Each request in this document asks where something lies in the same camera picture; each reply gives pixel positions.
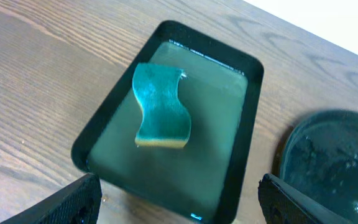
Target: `black tray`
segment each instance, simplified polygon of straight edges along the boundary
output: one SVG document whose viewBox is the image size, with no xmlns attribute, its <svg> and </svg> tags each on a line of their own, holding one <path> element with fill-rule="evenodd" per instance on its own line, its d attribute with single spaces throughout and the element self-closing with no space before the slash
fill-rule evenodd
<svg viewBox="0 0 358 224">
<path fill-rule="evenodd" d="M 82 130 L 71 150 L 71 158 L 77 168 L 84 172 L 92 172 L 87 165 L 87 156 L 99 136 L 105 129 L 121 101 L 128 94 L 132 86 L 132 76 L 138 63 L 148 62 L 154 52 L 163 42 L 174 42 L 192 49 L 199 54 L 213 58 L 217 63 L 224 64 L 241 72 L 248 81 L 245 100 L 242 106 L 241 120 L 238 125 L 232 152 L 224 179 L 218 208 L 211 218 L 204 219 L 195 214 L 177 210 L 175 207 L 163 204 L 147 195 L 140 195 L 136 190 L 126 187 L 121 182 L 110 182 L 124 190 L 146 198 L 153 203 L 173 210 L 190 219 L 205 223 L 230 223 L 236 216 L 237 206 L 241 194 L 242 181 L 246 171 L 252 130 L 257 111 L 257 103 L 262 84 L 264 69 L 254 57 L 236 50 L 218 40 L 212 39 L 194 29 L 174 21 L 161 23 L 151 38 L 144 45 L 134 61 L 129 65 L 123 76 L 95 112 L 89 123 Z"/>
</svg>

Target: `wooden table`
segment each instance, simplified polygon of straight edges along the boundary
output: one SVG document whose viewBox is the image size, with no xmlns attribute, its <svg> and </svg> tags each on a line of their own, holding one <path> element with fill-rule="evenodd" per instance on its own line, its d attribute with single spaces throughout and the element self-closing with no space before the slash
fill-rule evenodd
<svg viewBox="0 0 358 224">
<path fill-rule="evenodd" d="M 83 175 L 70 159 L 73 141 L 167 19 L 264 65 L 237 223 L 265 222 L 258 181 L 275 171 L 299 119 L 328 108 L 358 111 L 358 56 L 240 0 L 0 0 L 0 221 Z M 102 187 L 100 223 L 188 222 Z"/>
</svg>

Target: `scrub pad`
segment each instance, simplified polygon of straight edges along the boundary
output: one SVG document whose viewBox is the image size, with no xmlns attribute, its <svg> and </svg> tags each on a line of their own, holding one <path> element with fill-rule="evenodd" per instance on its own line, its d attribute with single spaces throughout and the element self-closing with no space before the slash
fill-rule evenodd
<svg viewBox="0 0 358 224">
<path fill-rule="evenodd" d="M 138 146 L 182 148 L 190 137 L 191 118 L 178 99 L 178 83 L 184 71 L 151 63 L 139 63 L 132 89 L 143 113 L 136 134 Z"/>
</svg>

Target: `round black container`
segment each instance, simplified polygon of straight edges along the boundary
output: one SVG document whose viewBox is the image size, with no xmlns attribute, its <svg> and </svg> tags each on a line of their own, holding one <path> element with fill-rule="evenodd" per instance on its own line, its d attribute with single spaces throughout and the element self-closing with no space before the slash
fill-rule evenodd
<svg viewBox="0 0 358 224">
<path fill-rule="evenodd" d="M 358 113 L 316 113 L 291 133 L 280 178 L 338 215 L 358 223 Z"/>
</svg>

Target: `water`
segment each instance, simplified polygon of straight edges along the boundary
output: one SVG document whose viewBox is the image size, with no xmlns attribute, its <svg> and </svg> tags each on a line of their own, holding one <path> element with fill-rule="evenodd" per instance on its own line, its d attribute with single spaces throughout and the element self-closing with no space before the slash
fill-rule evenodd
<svg viewBox="0 0 358 224">
<path fill-rule="evenodd" d="M 163 43 L 150 63 L 185 70 L 178 96 L 191 115 L 188 144 L 183 149 L 136 146 L 142 113 L 130 90 L 92 148 L 89 168 L 171 210 L 209 220 L 223 189 L 247 79 L 171 42 Z"/>
<path fill-rule="evenodd" d="M 291 151 L 284 181 L 358 223 L 358 125 L 330 121 L 304 134 Z"/>
</svg>

